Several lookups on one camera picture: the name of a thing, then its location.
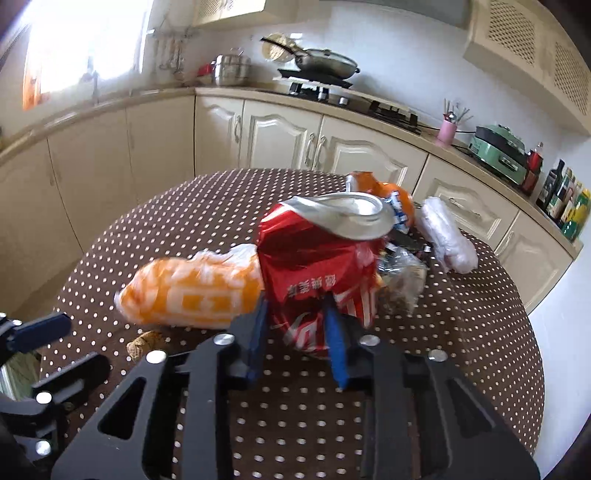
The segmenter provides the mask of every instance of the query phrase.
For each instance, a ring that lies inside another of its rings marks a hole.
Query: brown tablecloth
[[[255,242],[259,220],[292,195],[342,191],[342,176],[303,170],[234,170],[197,177],[116,221],[85,254],[57,298],[73,318],[72,335],[44,349],[42,375],[88,352],[108,356],[111,377],[70,416],[68,440],[134,367],[125,345],[142,333],[115,310],[113,295],[154,258],[189,257],[209,248],[226,252]],[[444,273],[434,257],[412,316],[375,322],[382,340],[412,353],[447,351],[533,452],[544,407],[544,375],[534,332],[517,289],[490,247],[474,243],[479,268]],[[214,332],[170,329],[169,351],[195,347]],[[361,397],[343,393],[326,361],[269,339],[260,385],[231,396],[234,468],[243,478],[357,478],[363,415]],[[176,462],[181,461],[182,413]]]

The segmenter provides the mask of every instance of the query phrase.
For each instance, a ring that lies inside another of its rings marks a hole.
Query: pink cup
[[[437,139],[443,145],[445,145],[446,147],[449,147],[452,144],[454,137],[456,136],[456,131],[457,131],[456,124],[453,124],[451,122],[448,122],[447,120],[444,120],[441,125],[441,130],[439,131]]]

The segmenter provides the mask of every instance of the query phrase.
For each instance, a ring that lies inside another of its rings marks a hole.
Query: gas stove
[[[279,70],[279,73],[281,77],[274,78],[274,81],[290,84],[288,95],[313,102],[328,103],[376,118],[416,135],[421,134],[418,117],[410,108],[367,93],[350,90],[353,85],[351,82],[330,75],[298,70]]]

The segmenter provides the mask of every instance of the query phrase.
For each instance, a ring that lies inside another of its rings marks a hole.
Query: frying pan
[[[332,75],[342,80],[348,79],[354,73],[359,73],[357,62],[328,50],[318,48],[303,49],[297,45],[288,47],[270,38],[263,37],[261,41],[283,48],[295,57],[295,64],[302,72],[318,72]]]

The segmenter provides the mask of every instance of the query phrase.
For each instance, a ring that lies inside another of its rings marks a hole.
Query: range hood
[[[468,24],[470,0],[347,0],[409,10],[455,27]]]

